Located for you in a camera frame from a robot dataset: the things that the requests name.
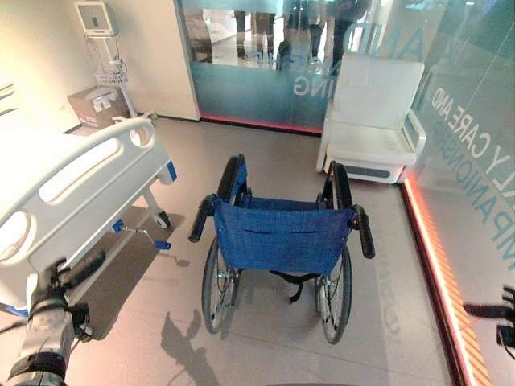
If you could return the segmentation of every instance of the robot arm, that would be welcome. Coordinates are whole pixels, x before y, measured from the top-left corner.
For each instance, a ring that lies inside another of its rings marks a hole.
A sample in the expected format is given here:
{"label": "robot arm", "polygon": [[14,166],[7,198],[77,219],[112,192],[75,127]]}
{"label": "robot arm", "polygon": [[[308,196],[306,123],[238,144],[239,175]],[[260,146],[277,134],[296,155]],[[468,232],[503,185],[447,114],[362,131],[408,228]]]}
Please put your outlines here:
{"label": "robot arm", "polygon": [[31,312],[27,321],[27,337],[12,367],[6,386],[65,386],[64,377],[75,337],[89,340],[85,326],[89,319],[87,305],[70,307],[64,296],[91,274],[105,260],[100,253],[79,269],[70,271],[57,261],[39,276],[31,296]]}

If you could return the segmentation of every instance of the hospital bed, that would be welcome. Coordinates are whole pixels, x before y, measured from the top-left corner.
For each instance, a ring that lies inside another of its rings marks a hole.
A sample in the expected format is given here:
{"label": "hospital bed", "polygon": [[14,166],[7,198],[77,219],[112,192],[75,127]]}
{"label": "hospital bed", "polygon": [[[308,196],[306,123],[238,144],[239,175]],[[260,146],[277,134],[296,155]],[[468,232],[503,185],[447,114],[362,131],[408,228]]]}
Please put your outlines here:
{"label": "hospital bed", "polygon": [[[12,125],[9,114],[0,115],[1,303],[19,309],[30,304],[29,275],[62,257],[75,266],[106,232],[124,228],[124,212],[141,196],[148,208],[133,229],[150,217],[170,227],[150,185],[157,179],[171,184],[176,173],[150,120],[131,118],[79,137]],[[71,305],[133,234],[120,234],[104,264],[72,293]]]}

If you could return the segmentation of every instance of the cardboard box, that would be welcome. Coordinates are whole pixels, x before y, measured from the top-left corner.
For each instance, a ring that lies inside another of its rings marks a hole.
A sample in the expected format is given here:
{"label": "cardboard box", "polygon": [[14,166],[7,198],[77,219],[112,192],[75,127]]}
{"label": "cardboard box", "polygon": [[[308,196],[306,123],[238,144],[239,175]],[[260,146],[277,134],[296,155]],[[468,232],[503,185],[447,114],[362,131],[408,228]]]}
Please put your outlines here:
{"label": "cardboard box", "polygon": [[118,88],[88,88],[68,97],[80,122],[95,129],[111,126],[113,117],[129,116],[129,109]]}

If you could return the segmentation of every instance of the medical monitor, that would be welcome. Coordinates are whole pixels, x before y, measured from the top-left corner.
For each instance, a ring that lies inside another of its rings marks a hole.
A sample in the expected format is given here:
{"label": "medical monitor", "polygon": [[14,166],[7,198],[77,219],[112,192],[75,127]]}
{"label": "medical monitor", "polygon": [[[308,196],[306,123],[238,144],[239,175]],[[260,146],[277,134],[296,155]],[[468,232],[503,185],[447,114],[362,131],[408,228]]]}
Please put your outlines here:
{"label": "medical monitor", "polygon": [[84,33],[90,38],[109,38],[118,33],[113,12],[104,2],[75,2]]}

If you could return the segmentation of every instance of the blue seat back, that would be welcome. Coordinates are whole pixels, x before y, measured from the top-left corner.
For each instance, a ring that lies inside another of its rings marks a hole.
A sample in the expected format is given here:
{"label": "blue seat back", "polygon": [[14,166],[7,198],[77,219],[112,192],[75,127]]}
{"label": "blue seat back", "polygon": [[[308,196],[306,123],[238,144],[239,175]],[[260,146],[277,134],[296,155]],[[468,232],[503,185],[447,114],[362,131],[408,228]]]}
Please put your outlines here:
{"label": "blue seat back", "polygon": [[351,208],[246,198],[213,201],[216,235],[228,267],[329,274],[347,242]]}

